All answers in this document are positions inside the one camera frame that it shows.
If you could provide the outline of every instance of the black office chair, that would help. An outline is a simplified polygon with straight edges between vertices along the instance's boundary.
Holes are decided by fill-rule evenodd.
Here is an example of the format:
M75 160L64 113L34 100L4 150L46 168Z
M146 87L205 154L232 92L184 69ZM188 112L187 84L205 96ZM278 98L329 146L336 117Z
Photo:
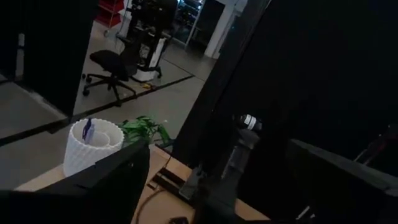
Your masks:
M85 85L83 95L88 96L90 94L89 88L98 85L108 85L108 90L113 89L116 95L116 105L121 106L121 100L119 97L117 86L126 88L136 95L136 91L131 87L127 86L121 81L129 81L129 77L137 73L137 63L140 60L140 49L141 43L143 42L148 30L142 30L135 40L129 40L124 37L118 37L124 43L124 50L118 55L110 50L100 50L92 53L90 59L100 65L105 71L111 73L111 76L97 75L97 74L83 74L82 77L86 79L88 83ZM101 79L98 82L91 83L92 77Z

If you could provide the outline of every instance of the green plant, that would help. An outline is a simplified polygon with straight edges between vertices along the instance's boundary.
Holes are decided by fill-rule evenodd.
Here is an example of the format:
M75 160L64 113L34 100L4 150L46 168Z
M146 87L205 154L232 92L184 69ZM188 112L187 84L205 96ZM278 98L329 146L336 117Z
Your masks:
M119 125L124 133L125 146L130 145L139 139L145 139L148 144L153 142L156 134L160 136L163 144L170 141L170 136L163 124L156 123L148 116L140 116L131 121L125 121Z

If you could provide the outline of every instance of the concrete floor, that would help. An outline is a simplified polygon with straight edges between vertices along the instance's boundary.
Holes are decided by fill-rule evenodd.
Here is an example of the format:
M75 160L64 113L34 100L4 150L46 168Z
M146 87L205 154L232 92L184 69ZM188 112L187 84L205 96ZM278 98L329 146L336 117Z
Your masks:
M102 33L103 27L94 24L87 60L83 68L85 73L106 74L88 59L90 53L102 49L117 52L122 47L120 43L115 45L113 39L105 39ZM112 107L91 117L119 123L125 119L149 115L156 121L163 122L170 136L176 138L214 63L211 59L201 58L198 55L187 53L179 46L171 45L160 62L164 77L157 80L156 84L164 85L190 75L195 77L149 93L136 100L128 101L121 108ZM83 96L81 89L84 84L82 81L76 99L75 114L115 100L113 92L107 91L105 86L94 87L89 96ZM146 91L133 81L128 85L133 86L138 93ZM122 98L131 95L128 91L120 90ZM0 142L4 137L62 119L59 114L54 113L54 110L42 106L37 99L13 83L0 86L0 93L2 91L7 93L1 94L2 98L0 98L0 105L3 108L2 114L0 114L0 118L2 118ZM0 189L14 189L61 164L69 128L69 126L63 128L55 134L42 132L1 146Z

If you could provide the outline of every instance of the desk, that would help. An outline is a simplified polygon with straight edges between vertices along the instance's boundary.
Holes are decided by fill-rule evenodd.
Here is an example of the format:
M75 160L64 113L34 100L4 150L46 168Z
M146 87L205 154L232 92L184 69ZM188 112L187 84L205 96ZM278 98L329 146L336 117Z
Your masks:
M170 157L166 152L155 146L150 146L150 148L150 167L146 184L148 184L156 175L156 173L158 173L158 171L160 171L161 168L166 165L166 162ZM191 173L190 168L174 158L170 159L170 162L168 163L166 169L173 172L175 175L183 180L187 180L188 176ZM62 165L60 165L32 179L29 182L22 184L16 190L36 191L50 184L56 183L64 178L65 176L63 174ZM147 186L144 187L141 198L138 202L137 210L142 205L143 201L147 197L151 196L154 192L155 191L151 188ZM148 202L147 205L144 207L141 213L140 221L143 224L164 224L167 223L170 218L181 216L187 217L191 220L194 212L195 211L191 206L182 202L174 195L168 192L161 192L156 195L150 202ZM265 215L251 208L249 205L239 199L236 201L235 212L245 220L269 220Z

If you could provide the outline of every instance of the white textured pot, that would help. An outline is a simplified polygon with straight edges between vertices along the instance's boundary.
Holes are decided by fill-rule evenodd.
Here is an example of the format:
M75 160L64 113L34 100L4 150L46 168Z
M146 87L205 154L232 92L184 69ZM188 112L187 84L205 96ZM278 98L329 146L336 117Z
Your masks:
M87 121L88 119L80 120L70 128L63 160L63 172L67 177L94 165L95 162L122 148L124 141L122 130L103 119L91 120L95 124L95 134L91 141L92 145L85 144L82 134Z

